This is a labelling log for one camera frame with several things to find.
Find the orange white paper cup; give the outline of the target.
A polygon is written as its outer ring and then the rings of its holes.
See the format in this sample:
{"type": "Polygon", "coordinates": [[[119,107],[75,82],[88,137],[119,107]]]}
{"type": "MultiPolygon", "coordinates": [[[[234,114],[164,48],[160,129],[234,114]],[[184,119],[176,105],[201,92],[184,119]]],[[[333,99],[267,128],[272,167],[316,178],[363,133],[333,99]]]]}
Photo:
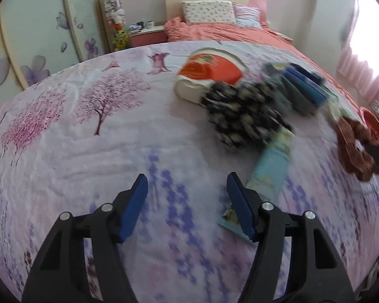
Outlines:
{"type": "Polygon", "coordinates": [[[218,48],[200,48],[189,56],[177,74],[174,91],[179,98],[199,104],[203,94],[223,81],[236,86],[248,70],[240,58],[218,48]]]}

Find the white mug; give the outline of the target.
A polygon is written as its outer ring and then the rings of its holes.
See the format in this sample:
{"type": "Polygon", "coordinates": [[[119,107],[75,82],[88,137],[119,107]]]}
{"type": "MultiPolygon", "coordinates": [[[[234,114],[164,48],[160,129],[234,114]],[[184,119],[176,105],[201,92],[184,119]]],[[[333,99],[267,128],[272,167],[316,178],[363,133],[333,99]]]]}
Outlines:
{"type": "Polygon", "coordinates": [[[148,20],[148,21],[146,22],[146,28],[147,28],[147,29],[152,29],[152,28],[154,28],[154,26],[155,26],[155,23],[154,23],[153,20],[148,20]]]}

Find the red plaid scrunchie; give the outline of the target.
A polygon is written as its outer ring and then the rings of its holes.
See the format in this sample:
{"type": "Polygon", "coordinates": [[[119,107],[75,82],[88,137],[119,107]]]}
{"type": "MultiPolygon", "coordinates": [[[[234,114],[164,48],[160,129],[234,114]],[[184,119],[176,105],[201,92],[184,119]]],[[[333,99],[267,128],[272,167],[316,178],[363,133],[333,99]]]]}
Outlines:
{"type": "Polygon", "coordinates": [[[362,182],[369,182],[379,167],[374,161],[374,148],[379,147],[370,131],[357,120],[341,117],[336,124],[338,157],[344,170],[362,182]]]}

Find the pink window curtain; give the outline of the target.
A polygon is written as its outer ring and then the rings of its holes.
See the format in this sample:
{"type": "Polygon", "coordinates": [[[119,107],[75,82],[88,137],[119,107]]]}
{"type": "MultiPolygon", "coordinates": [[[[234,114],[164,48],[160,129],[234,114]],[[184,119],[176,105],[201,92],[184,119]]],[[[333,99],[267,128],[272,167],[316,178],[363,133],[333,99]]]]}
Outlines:
{"type": "Polygon", "coordinates": [[[369,103],[379,100],[379,4],[355,0],[337,71],[369,103]]]}

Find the salmon pink duvet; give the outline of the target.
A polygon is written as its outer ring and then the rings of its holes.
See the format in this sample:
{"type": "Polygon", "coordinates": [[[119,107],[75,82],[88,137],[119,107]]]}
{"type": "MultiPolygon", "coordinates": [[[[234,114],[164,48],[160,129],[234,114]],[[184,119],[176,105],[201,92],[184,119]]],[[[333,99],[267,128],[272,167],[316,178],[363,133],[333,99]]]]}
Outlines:
{"type": "Polygon", "coordinates": [[[226,23],[200,23],[188,25],[182,21],[180,16],[171,18],[164,24],[164,30],[168,37],[168,42],[214,40],[214,41],[234,41],[249,42],[282,48],[291,51],[304,59],[316,70],[323,74],[324,78],[334,86],[341,95],[348,101],[348,104],[357,112],[360,108],[355,99],[329,73],[315,64],[310,58],[301,53],[284,38],[265,26],[262,30],[253,28],[241,28],[233,24],[226,23]]]}

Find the floral sliding wardrobe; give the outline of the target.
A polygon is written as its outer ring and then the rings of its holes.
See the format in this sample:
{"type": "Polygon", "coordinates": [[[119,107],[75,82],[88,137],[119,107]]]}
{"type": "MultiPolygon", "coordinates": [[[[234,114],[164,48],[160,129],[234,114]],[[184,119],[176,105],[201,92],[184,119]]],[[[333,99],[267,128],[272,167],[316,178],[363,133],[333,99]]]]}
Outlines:
{"type": "Polygon", "coordinates": [[[99,0],[0,2],[0,107],[46,77],[107,52],[99,0]]]}

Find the floral hand cream tube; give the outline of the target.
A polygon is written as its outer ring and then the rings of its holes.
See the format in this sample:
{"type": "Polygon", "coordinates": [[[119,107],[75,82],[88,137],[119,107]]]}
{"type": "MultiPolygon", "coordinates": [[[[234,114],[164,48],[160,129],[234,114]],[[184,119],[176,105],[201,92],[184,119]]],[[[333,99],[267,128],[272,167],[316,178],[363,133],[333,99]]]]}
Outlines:
{"type": "MultiPolygon", "coordinates": [[[[274,139],[263,149],[246,184],[242,183],[246,188],[247,202],[254,213],[255,229],[258,225],[260,205],[278,204],[279,194],[288,176],[293,147],[294,134],[285,127],[281,127],[274,135],[274,139]]],[[[218,224],[250,241],[242,232],[232,204],[222,214],[218,224]]]]}

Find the pink bedside table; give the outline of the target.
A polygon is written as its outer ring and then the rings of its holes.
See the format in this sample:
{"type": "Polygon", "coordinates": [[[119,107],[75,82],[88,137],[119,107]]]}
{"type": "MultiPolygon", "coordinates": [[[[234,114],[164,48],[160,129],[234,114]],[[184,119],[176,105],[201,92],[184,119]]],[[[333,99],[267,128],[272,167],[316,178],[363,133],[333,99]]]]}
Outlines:
{"type": "Polygon", "coordinates": [[[131,47],[146,46],[151,44],[160,44],[167,42],[168,37],[163,25],[154,26],[150,29],[141,30],[131,35],[131,47]]]}

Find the orange trash basket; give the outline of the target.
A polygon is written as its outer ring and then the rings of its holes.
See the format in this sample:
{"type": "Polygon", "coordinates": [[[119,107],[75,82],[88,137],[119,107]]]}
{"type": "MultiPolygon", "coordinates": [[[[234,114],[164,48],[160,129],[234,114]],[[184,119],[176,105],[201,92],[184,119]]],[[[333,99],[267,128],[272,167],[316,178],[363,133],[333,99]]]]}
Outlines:
{"type": "Polygon", "coordinates": [[[377,117],[365,107],[359,108],[359,115],[365,126],[370,129],[372,135],[379,141],[379,121],[377,117]]]}

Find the floral white pillow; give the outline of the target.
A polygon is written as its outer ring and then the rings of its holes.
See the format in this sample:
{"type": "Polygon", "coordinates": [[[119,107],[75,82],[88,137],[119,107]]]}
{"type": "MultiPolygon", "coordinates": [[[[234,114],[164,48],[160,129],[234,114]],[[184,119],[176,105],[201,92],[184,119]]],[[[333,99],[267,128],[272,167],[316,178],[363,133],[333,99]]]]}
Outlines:
{"type": "Polygon", "coordinates": [[[235,13],[230,1],[199,0],[181,4],[185,21],[188,24],[235,24],[235,13]]]}

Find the grey green sock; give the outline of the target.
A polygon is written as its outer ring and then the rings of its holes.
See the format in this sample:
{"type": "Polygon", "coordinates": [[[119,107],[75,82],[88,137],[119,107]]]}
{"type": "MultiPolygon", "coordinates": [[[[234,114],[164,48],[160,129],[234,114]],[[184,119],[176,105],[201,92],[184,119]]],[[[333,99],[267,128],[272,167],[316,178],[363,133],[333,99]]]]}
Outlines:
{"type": "Polygon", "coordinates": [[[276,69],[274,64],[265,63],[262,71],[268,76],[266,84],[274,86],[272,97],[274,107],[283,117],[288,117],[293,111],[302,116],[312,116],[316,114],[318,106],[311,102],[296,85],[287,79],[283,72],[276,69]]]}

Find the black floral scrunchie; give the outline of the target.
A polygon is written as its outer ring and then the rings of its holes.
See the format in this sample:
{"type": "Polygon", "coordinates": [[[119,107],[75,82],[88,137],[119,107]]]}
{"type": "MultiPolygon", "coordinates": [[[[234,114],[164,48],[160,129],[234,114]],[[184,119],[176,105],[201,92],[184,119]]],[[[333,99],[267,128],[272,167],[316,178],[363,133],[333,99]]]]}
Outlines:
{"type": "Polygon", "coordinates": [[[236,151],[249,143],[263,148],[280,129],[292,130],[276,109],[277,93],[268,80],[238,86],[219,81],[202,95],[200,105],[207,110],[209,122],[227,150],[236,151]]]}

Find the light green sock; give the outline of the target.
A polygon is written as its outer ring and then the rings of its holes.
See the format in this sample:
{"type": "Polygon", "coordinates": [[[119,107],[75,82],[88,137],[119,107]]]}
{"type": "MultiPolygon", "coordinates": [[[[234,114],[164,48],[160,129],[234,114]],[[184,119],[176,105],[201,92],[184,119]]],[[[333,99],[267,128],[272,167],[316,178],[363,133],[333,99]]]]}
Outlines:
{"type": "Polygon", "coordinates": [[[324,109],[326,119],[332,127],[336,126],[341,117],[347,117],[354,120],[353,115],[343,108],[343,105],[338,98],[329,98],[324,109]]]}

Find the plush toy display tube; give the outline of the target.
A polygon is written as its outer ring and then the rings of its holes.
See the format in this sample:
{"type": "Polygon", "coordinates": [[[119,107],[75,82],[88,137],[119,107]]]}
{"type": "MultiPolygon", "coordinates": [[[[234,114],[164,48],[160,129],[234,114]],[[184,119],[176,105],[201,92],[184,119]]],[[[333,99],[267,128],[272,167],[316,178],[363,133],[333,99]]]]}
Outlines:
{"type": "Polygon", "coordinates": [[[121,51],[129,44],[129,32],[122,0],[103,0],[107,39],[111,52],[121,51]]]}

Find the striped pink pillow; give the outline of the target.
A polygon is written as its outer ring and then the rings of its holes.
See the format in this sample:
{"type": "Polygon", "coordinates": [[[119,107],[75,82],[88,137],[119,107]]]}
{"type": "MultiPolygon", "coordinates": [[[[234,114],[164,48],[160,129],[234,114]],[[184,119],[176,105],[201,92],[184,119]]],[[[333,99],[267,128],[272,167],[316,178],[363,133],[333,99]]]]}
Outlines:
{"type": "Polygon", "coordinates": [[[262,29],[260,22],[260,9],[256,7],[245,6],[242,4],[233,4],[235,13],[235,22],[241,28],[262,29]]]}

